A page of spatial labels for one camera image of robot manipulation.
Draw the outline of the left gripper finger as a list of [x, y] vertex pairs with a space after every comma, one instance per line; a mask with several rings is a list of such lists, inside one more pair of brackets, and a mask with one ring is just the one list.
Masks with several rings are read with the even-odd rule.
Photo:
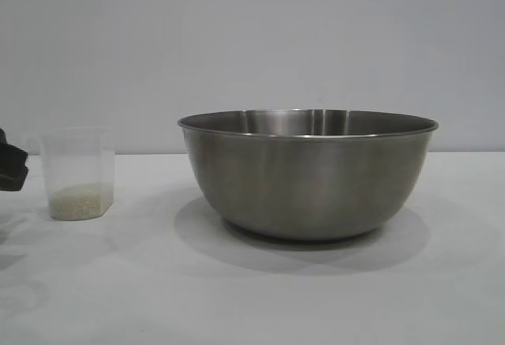
[[1, 133], [1, 165], [2, 166], [24, 166], [28, 158], [28, 153], [12, 144], [9, 144], [6, 133], [0, 129]]
[[29, 169], [24, 167], [22, 171], [16, 177], [8, 177], [5, 175], [1, 176], [0, 190], [4, 192], [18, 192], [24, 186], [26, 178], [28, 176]]

